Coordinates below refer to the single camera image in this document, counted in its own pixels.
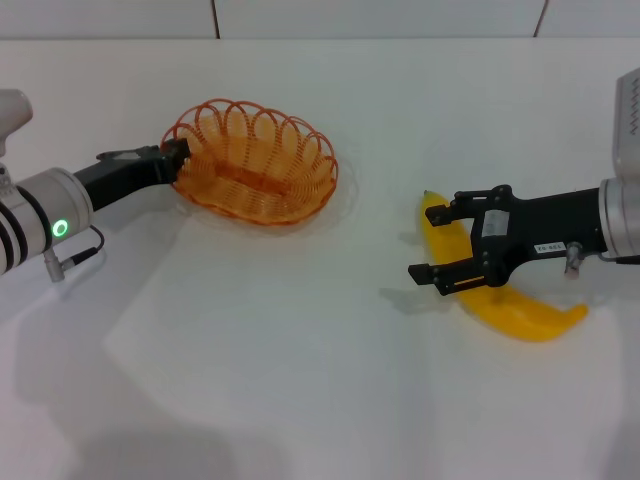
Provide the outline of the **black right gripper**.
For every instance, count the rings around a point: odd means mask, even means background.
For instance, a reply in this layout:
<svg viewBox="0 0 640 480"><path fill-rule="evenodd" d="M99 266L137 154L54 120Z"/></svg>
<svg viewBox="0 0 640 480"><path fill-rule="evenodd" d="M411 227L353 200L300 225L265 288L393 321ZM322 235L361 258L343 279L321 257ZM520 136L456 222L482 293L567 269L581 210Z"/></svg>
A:
<svg viewBox="0 0 640 480"><path fill-rule="evenodd" d="M432 285L441 296L503 286L521 265L563 257L571 243L584 255L607 250L597 188L533 199L516 197L509 185L458 191L447 205L426 207L425 217L434 227L474 219L473 257L408 267L417 285Z"/></svg>

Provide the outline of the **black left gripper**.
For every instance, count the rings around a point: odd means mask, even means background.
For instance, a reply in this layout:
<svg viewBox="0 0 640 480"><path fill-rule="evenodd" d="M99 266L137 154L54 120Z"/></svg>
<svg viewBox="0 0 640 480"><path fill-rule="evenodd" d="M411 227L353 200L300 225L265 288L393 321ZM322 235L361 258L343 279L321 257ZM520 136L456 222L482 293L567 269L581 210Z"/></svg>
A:
<svg viewBox="0 0 640 480"><path fill-rule="evenodd" d="M191 152L185 138L170 139L159 146L104 152L98 162L74 173L97 212L136 191L170 184Z"/></svg>

